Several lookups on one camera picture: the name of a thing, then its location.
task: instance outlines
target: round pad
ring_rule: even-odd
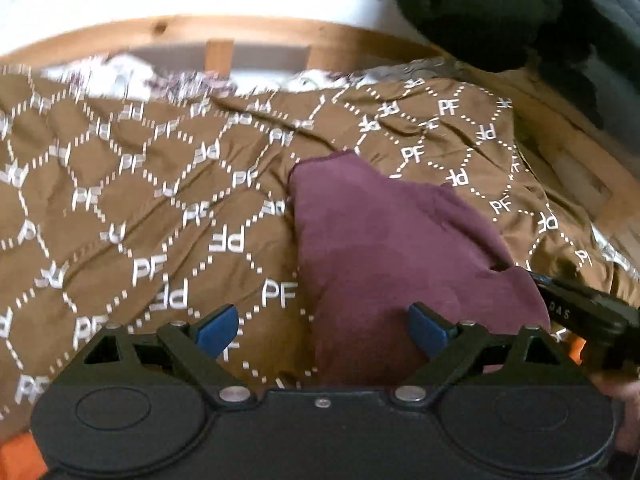
[[[144,385],[52,384],[31,423],[47,461],[113,474],[171,458],[197,436],[205,420],[197,391],[165,376]]]
[[[614,432],[609,401],[590,386],[461,384],[438,414],[475,459],[520,474],[557,474],[590,463]]]
[[[145,420],[151,411],[148,397],[132,388],[105,388],[78,402],[80,421],[94,430],[126,430]]]

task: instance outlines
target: screw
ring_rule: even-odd
[[[245,402],[251,397],[251,391],[244,386],[228,386],[220,390],[220,399],[225,402]]]
[[[400,386],[396,390],[396,397],[404,402],[420,402],[427,396],[427,392],[420,386]]]
[[[319,399],[316,399],[316,408],[330,408],[331,407],[331,401],[329,399],[327,399],[326,397],[319,397]]]

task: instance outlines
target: brown duvet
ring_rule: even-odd
[[[438,78],[143,104],[5,72],[1,441],[28,427],[46,384],[107,320],[151,332],[234,303],[225,367],[254,388],[313,383],[286,183],[297,161],[345,148],[389,178],[453,184],[520,266],[638,304],[586,214],[536,180],[510,101],[487,90]]]

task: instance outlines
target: maroon cloth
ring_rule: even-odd
[[[393,385],[415,372],[425,362],[407,329],[415,301],[494,333],[550,329],[527,271],[451,186],[391,180],[340,152],[300,162],[289,187],[324,384]]]

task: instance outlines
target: bedding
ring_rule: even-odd
[[[412,377],[426,362],[407,326],[417,298],[450,322],[474,320],[496,334],[550,330],[529,273],[451,184],[390,179],[347,150],[301,161],[289,192],[323,386],[393,387]]]
[[[512,103],[487,89],[363,78],[119,97],[27,67],[0,77],[2,441],[27,428],[47,383],[107,320],[151,332],[234,303],[240,329],[223,366],[256,390],[315,384],[287,179],[300,160],[344,149],[391,179],[453,186],[517,265],[639,302],[584,212],[536,180]]]

